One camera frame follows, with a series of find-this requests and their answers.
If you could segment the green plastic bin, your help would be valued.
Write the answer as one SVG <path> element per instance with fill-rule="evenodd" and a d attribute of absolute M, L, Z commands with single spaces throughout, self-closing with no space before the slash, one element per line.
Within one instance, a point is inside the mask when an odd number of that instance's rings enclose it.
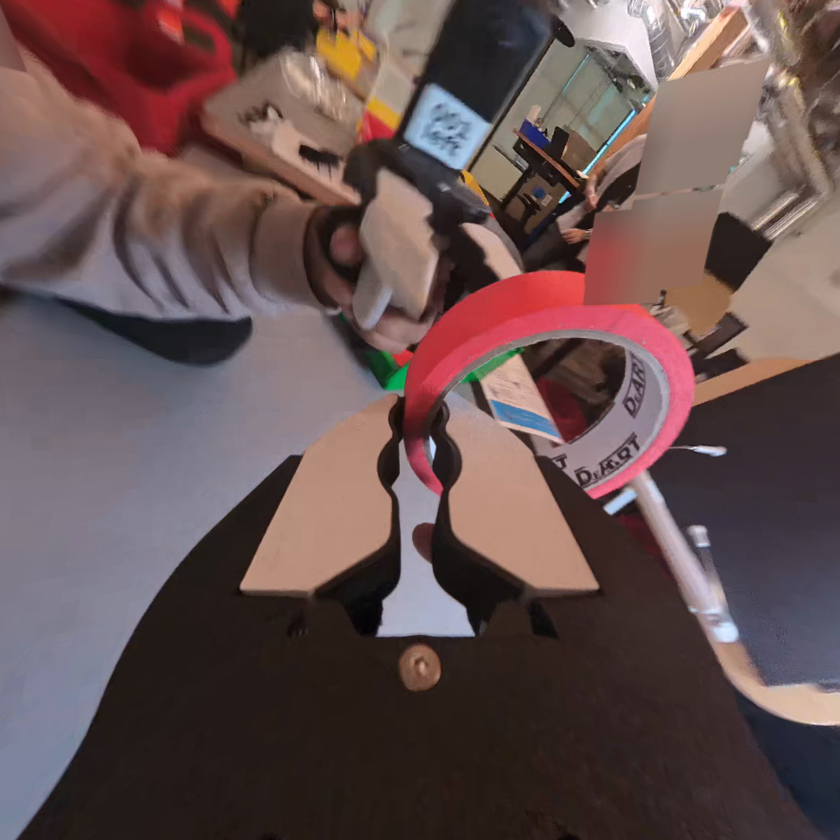
<path fill-rule="evenodd" d="M 522 353 L 521 349 L 509 350 L 492 358 L 479 368 L 468 373 L 464 382 L 480 382 L 486 375 L 493 372 L 510 358 Z M 405 387 L 406 374 L 414 356 L 410 350 L 398 354 L 387 353 L 371 348 L 356 351 L 357 357 L 373 374 L 380 387 L 387 392 L 401 392 Z"/>

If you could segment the wooden office desk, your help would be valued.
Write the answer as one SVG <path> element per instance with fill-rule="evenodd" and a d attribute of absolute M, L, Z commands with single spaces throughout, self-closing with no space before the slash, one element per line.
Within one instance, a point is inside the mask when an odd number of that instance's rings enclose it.
<path fill-rule="evenodd" d="M 524 161 L 518 179 L 500 200 L 499 209 L 508 210 L 511 201 L 535 177 L 541 177 L 549 186 L 562 185 L 567 193 L 577 193 L 586 183 L 586 174 L 575 170 L 563 160 L 563 153 L 568 143 L 569 134 L 556 129 L 547 143 L 534 142 L 538 130 L 514 130 L 516 138 L 513 151 L 517 158 Z"/>

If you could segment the person's left forearm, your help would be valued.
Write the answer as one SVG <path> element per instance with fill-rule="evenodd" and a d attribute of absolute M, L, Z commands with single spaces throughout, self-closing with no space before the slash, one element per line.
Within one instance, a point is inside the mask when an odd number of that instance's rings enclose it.
<path fill-rule="evenodd" d="M 314 205 L 142 150 L 25 66 L 1 73 L 2 287 L 151 320 L 324 309 L 304 262 Z"/>

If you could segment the black rectangular object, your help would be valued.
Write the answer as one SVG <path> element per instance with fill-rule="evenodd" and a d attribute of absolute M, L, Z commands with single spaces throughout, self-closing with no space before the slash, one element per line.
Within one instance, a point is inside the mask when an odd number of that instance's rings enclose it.
<path fill-rule="evenodd" d="M 732 293 L 738 291 L 772 242 L 740 218 L 720 213 L 711 233 L 705 271 Z"/>

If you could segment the red tape roll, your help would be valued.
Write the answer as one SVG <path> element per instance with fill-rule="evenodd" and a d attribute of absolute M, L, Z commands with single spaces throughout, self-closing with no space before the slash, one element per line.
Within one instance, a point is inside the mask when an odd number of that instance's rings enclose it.
<path fill-rule="evenodd" d="M 507 350 L 546 340 L 598 340 L 626 353 L 612 407 L 584 434 L 545 455 L 592 498 L 619 490 L 677 440 L 695 394 L 688 353 L 637 304 L 585 305 L 581 274 L 541 271 L 476 291 L 428 331 L 408 366 L 403 441 L 425 487 L 440 495 L 427 453 L 432 422 L 465 376 Z"/>

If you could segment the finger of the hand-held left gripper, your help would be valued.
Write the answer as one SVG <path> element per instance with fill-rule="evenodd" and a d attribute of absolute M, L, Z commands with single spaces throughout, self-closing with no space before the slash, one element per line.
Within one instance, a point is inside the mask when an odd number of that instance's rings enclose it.
<path fill-rule="evenodd" d="M 483 289 L 519 277 L 524 268 L 503 231 L 488 224 L 462 224 L 453 233 L 453 272 L 465 289 Z"/>

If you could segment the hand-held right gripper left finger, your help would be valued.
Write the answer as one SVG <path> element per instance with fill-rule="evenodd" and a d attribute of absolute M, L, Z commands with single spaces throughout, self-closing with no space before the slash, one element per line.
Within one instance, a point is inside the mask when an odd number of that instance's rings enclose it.
<path fill-rule="evenodd" d="M 396 395 L 321 435 L 303 453 L 239 590 L 314 596 L 399 534 Z"/>

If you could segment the printed instruction sheet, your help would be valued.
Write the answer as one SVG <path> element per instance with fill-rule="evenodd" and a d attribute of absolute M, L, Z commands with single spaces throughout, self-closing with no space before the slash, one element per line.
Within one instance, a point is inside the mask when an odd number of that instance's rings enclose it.
<path fill-rule="evenodd" d="M 554 445 L 564 439 L 519 353 L 493 360 L 479 386 L 495 419 L 509 430 Z"/>

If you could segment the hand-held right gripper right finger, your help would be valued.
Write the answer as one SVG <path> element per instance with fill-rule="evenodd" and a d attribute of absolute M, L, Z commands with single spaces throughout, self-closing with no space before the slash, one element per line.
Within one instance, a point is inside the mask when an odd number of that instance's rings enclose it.
<path fill-rule="evenodd" d="M 457 402 L 442 420 L 436 447 L 439 510 L 461 545 L 529 595 L 599 589 L 537 459 L 512 431 Z"/>

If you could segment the yellow plastic bin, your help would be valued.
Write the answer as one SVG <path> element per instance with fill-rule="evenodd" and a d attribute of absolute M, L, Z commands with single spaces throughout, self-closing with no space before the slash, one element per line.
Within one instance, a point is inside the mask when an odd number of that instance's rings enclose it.
<path fill-rule="evenodd" d="M 388 49 L 356 30 L 347 35 L 318 33 L 316 50 L 331 76 L 362 106 L 357 139 L 392 137 L 413 92 L 410 77 L 389 56 Z"/>

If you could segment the person's left hand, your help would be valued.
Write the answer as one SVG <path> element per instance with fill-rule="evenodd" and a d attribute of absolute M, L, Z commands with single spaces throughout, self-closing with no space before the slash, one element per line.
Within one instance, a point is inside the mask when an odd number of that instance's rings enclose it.
<path fill-rule="evenodd" d="M 344 224 L 332 234 L 329 256 L 344 268 L 354 268 L 364 262 L 365 253 L 353 226 Z M 406 351 L 419 344 L 432 325 L 431 318 L 413 320 L 402 311 L 388 307 L 375 325 L 366 328 L 353 313 L 354 287 L 331 267 L 324 270 L 321 283 L 332 307 L 338 308 L 359 337 L 375 350 L 390 354 Z"/>

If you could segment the beige cardboard box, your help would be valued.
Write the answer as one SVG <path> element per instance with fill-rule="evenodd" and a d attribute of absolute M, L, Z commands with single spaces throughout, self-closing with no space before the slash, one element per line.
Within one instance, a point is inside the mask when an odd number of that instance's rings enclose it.
<path fill-rule="evenodd" d="M 334 119 L 289 88 L 275 56 L 205 100 L 202 128 L 253 172 L 321 203 L 358 205 L 358 193 L 343 181 L 343 162 L 355 146 L 364 103 L 342 82 L 338 88 L 346 109 Z"/>

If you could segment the black board with wooden edge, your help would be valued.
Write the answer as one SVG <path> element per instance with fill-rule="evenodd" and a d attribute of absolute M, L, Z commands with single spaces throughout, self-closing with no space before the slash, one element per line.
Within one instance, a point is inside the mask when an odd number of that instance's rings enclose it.
<path fill-rule="evenodd" d="M 769 686 L 838 690 L 839 359 L 692 408 L 650 470 L 682 529 L 701 526 L 739 641 Z"/>

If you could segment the red plastic crate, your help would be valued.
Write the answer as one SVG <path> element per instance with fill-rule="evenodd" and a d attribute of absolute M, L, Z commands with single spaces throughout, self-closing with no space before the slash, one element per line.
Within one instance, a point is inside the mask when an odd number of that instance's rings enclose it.
<path fill-rule="evenodd" d="M 586 432 L 589 426 L 587 416 L 578 398 L 569 388 L 547 377 L 537 380 L 536 385 L 565 443 Z"/>

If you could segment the brown cardboard piece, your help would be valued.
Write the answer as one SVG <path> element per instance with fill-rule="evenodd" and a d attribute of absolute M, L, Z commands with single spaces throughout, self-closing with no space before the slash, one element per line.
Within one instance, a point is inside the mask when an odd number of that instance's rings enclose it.
<path fill-rule="evenodd" d="M 685 317 L 688 331 L 702 339 L 717 327 L 728 312 L 732 295 L 732 290 L 725 283 L 706 272 L 695 285 L 668 290 L 665 304 L 679 310 Z"/>

